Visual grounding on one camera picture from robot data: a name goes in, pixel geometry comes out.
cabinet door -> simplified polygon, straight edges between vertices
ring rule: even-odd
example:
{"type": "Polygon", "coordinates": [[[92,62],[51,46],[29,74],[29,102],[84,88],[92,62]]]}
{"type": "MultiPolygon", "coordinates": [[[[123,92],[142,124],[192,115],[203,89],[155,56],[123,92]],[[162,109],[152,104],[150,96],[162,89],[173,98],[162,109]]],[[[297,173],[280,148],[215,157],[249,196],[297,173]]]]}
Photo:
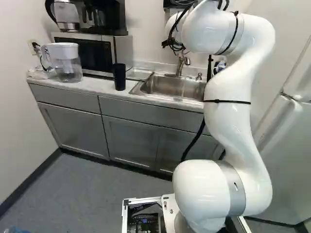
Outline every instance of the cabinet door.
{"type": "Polygon", "coordinates": [[[154,169],[159,127],[103,116],[110,158],[154,169]]]}
{"type": "MultiPolygon", "coordinates": [[[[157,169],[168,173],[173,172],[194,137],[195,133],[162,128],[156,160],[157,169]]],[[[212,159],[217,145],[218,142],[213,137],[201,135],[189,151],[186,160],[212,159]]]]}
{"type": "Polygon", "coordinates": [[[59,146],[109,159],[100,115],[45,103],[38,105],[59,146]]]}

faucet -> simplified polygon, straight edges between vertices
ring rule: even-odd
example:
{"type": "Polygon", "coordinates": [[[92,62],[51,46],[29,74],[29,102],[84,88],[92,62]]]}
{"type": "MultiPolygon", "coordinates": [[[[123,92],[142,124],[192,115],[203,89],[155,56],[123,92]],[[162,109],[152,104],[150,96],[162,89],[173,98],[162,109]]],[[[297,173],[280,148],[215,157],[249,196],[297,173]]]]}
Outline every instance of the faucet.
{"type": "Polygon", "coordinates": [[[195,80],[196,81],[202,80],[202,73],[201,72],[198,73],[198,76],[196,76],[195,80]]]}
{"type": "Polygon", "coordinates": [[[176,68],[176,77],[179,77],[181,75],[182,69],[184,65],[190,66],[191,65],[191,60],[190,58],[184,56],[183,52],[178,54],[178,63],[177,63],[177,68],[176,68]]]}

refrigerator handle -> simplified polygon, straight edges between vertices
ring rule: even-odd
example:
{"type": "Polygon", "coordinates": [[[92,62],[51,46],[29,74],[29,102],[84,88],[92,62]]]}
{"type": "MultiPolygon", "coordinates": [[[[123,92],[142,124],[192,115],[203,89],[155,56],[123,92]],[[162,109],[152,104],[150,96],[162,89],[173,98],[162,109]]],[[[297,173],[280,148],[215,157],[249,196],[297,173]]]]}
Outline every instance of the refrigerator handle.
{"type": "Polygon", "coordinates": [[[267,145],[265,145],[264,148],[261,150],[260,154],[262,156],[264,156],[266,153],[269,153],[269,151],[276,145],[276,143],[281,140],[286,133],[288,133],[295,120],[302,113],[302,106],[293,99],[291,99],[290,101],[293,104],[292,111],[287,114],[286,118],[282,123],[282,126],[275,132],[275,134],[269,139],[267,145]]]}

black cup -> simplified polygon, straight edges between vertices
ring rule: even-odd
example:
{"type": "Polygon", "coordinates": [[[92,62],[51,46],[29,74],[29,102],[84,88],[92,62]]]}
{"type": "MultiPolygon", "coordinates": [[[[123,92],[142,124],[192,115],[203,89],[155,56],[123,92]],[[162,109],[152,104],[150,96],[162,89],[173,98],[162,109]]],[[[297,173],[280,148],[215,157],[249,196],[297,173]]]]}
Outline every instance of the black cup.
{"type": "Polygon", "coordinates": [[[126,65],[122,63],[115,63],[112,66],[115,88],[117,91],[125,90],[125,69],[126,65]]]}

microwave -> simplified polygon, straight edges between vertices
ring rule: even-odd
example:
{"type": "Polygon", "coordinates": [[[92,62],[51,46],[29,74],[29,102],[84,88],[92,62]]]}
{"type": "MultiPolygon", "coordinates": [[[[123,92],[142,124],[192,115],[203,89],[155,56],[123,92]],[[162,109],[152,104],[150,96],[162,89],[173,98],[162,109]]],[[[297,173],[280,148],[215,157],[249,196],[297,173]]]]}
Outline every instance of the microwave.
{"type": "Polygon", "coordinates": [[[99,35],[86,33],[51,33],[55,42],[71,42],[79,45],[82,72],[113,77],[115,63],[133,67],[133,37],[131,35],[99,35]]]}

